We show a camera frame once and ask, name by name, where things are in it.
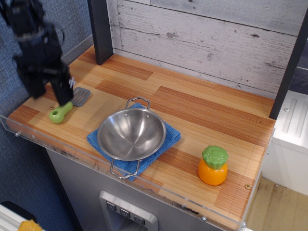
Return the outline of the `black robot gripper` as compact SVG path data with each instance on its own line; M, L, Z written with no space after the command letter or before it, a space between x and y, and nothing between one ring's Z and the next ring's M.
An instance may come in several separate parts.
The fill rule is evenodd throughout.
M14 38L22 51L15 56L17 73L24 87L35 99L46 93L45 82L51 82L54 94L60 106L73 98L74 79L69 68L62 60L62 48L55 26L43 24L37 30L22 34L15 33Z

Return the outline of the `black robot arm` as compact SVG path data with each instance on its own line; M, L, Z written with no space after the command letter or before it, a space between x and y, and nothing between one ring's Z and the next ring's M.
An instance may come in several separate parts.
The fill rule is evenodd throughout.
M62 48L55 26L44 21L44 10L38 0L0 2L0 13L11 27L22 54L15 56L17 73L28 93L38 98L49 81L59 105L73 98L74 82L69 68L61 60Z

